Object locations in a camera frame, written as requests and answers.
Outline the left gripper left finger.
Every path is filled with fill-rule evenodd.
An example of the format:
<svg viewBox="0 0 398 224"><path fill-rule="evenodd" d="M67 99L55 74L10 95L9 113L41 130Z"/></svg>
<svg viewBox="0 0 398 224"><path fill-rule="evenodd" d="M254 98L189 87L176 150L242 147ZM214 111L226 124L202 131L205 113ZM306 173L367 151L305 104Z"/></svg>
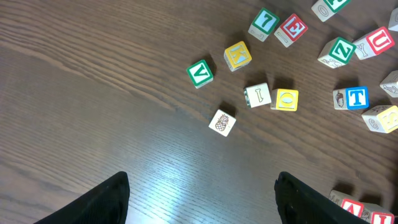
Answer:
<svg viewBox="0 0 398 224"><path fill-rule="evenodd" d="M125 224L129 196L127 173L120 171L35 224Z"/></svg>

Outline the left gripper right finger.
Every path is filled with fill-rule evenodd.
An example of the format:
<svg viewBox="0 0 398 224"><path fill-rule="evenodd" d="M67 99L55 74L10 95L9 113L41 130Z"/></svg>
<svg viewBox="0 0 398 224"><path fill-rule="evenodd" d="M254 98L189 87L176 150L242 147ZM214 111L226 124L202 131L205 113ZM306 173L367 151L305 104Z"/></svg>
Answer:
<svg viewBox="0 0 398 224"><path fill-rule="evenodd" d="M279 174L274 190L283 224L367 224L288 172Z"/></svg>

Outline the red A block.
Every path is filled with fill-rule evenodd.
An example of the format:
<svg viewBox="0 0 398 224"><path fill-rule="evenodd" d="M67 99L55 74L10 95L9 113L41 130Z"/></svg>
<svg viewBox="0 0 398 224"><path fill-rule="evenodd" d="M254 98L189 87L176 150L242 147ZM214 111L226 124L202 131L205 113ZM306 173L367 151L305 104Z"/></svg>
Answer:
<svg viewBox="0 0 398 224"><path fill-rule="evenodd" d="M329 195L329 199L337 204L337 206L341 207L342 209L350 212L356 217L361 217L364 204L355 200L352 196L345 194L343 192L339 192L337 190L332 190Z"/></svg>

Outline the red I block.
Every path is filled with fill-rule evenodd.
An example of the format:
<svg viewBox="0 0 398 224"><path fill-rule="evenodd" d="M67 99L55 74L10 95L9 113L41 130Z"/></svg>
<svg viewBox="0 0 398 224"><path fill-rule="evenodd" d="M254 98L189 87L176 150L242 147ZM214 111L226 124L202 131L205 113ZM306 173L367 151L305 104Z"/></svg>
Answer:
<svg viewBox="0 0 398 224"><path fill-rule="evenodd" d="M385 208L373 204L364 203L361 219L370 224L394 224L395 216Z"/></svg>

